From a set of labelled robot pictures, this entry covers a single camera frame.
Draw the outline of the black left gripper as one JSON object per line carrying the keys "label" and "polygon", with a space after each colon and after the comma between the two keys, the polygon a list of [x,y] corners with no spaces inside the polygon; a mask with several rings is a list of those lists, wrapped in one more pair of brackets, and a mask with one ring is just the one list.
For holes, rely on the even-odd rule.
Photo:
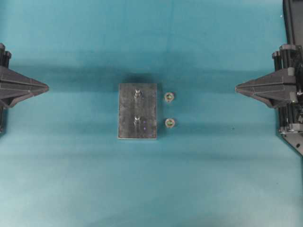
{"label": "black left gripper", "polygon": [[0,44],[0,131],[4,130],[5,108],[12,108],[17,103],[40,95],[49,90],[49,86],[35,79],[26,77],[9,69],[11,52]]}

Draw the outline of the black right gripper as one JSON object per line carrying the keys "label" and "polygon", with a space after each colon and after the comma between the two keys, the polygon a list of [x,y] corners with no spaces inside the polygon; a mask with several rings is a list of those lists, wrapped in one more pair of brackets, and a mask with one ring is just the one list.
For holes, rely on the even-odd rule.
{"label": "black right gripper", "polygon": [[239,84],[235,91],[269,108],[278,108],[280,134],[302,132],[303,49],[300,45],[284,44],[272,58],[275,72]]}

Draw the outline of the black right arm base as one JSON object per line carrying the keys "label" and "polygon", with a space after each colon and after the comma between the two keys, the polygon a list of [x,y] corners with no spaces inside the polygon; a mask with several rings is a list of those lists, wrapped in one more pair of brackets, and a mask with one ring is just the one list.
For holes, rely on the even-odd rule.
{"label": "black right arm base", "polygon": [[[297,85],[298,85],[298,97],[299,103],[292,105],[292,110],[298,119],[303,119],[303,1],[302,0],[284,0],[283,1],[283,13],[285,20],[285,30],[288,44],[296,46],[297,55],[296,66],[293,66],[298,72]],[[293,147],[301,156],[303,156],[303,123],[293,123],[293,125],[301,127],[302,130],[291,132],[284,135],[284,140]]]}

